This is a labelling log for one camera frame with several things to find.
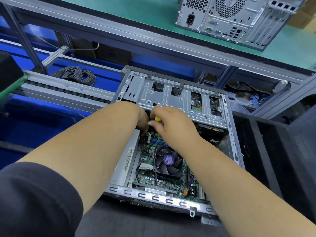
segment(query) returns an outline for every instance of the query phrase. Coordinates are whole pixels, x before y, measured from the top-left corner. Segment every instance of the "barcode label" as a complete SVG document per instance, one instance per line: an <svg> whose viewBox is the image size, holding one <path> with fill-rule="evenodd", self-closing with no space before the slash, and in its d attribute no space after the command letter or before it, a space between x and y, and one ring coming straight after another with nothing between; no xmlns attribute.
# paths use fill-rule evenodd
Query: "barcode label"
<svg viewBox="0 0 316 237"><path fill-rule="evenodd" d="M165 192L165 191L159 191L159 190L147 188L147 187L145 188L145 191L152 192L155 194L160 194L160 195L167 195L167 192Z"/></svg>
<svg viewBox="0 0 316 237"><path fill-rule="evenodd" d="M132 147L128 150L127 157L126 157L126 160L125 160L125 163L124 163L124 167L123 167L123 171L124 172L127 171L127 168L128 168L128 166L130 164L130 161L131 161L131 157L132 157L133 151L134 151L134 148L132 148Z"/></svg>

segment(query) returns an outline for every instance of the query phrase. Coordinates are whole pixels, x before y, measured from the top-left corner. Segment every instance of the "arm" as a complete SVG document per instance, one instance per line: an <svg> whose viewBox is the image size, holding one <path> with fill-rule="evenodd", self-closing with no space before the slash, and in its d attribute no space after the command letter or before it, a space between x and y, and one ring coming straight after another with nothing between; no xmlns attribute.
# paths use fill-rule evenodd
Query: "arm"
<svg viewBox="0 0 316 237"><path fill-rule="evenodd" d="M164 126L149 125L185 158L231 236L316 236L312 222L202 139L183 112L155 107L154 116Z"/></svg>
<svg viewBox="0 0 316 237"><path fill-rule="evenodd" d="M136 126L148 129L148 115L131 102L111 104L50 139L18 162L47 166L81 196L84 213L98 200Z"/></svg>

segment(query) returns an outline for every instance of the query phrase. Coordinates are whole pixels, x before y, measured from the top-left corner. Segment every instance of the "motherboard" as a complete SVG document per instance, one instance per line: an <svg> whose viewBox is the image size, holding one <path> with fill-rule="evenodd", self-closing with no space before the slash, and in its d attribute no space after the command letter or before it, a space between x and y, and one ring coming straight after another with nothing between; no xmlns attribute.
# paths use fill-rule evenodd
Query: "motherboard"
<svg viewBox="0 0 316 237"><path fill-rule="evenodd" d="M162 137L155 131L149 131L143 137L143 147L140 154L139 164L145 163L148 165L154 165L155 149L159 145L165 145L167 143ZM180 179L172 179L164 176L157 176L150 169L141 169L138 171L138 178L141 184L155 186L166 190L176 191L174 197L186 199L198 203L208 203L207 197L196 180L193 173L190 171L185 160L182 162L182 176Z"/></svg>

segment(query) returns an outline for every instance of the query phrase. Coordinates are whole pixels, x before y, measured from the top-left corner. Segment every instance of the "green circuit board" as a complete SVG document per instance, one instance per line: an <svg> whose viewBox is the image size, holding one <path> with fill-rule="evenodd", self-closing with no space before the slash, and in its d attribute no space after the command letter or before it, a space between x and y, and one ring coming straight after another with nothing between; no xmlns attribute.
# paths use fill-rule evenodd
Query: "green circuit board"
<svg viewBox="0 0 316 237"><path fill-rule="evenodd" d="M154 151L157 144L148 143L148 137L150 136L153 136L156 139L161 139L161 143L166 144L157 132L155 131L147 132L144 137L144 144L141 150L139 164L146 163L146 164L154 165ZM195 195L192 196L189 194L186 197L184 197L183 192L184 192L184 189L187 188L187 181L188 181L187 168L188 168L187 164L185 160L183 160L182 178L180 180L157 176L157 180L161 181L161 182L157 181L157 187L164 188L167 190L177 191L176 197L181 198L181 199L186 199L186 200L190 200L190 201L194 201L198 203L207 203L206 200L200 199L199 184L197 181L194 181L193 183L193 188L195 189ZM151 170L143 169L143 170L138 171L138 177L139 177L140 183L146 184L149 186L155 186L155 181L154 181L155 174Z"/></svg>

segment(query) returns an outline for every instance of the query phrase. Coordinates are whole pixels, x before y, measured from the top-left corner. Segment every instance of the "forearm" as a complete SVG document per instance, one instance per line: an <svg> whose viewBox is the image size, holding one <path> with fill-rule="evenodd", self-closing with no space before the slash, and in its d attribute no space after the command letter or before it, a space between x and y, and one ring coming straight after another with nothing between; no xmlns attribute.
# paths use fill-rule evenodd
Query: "forearm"
<svg viewBox="0 0 316 237"><path fill-rule="evenodd" d="M86 213L109 183L140 115L133 103L111 104L19 161L39 163L62 175L78 191Z"/></svg>
<svg viewBox="0 0 316 237"><path fill-rule="evenodd" d="M214 146L198 142L184 158L231 236L316 236L303 215Z"/></svg>

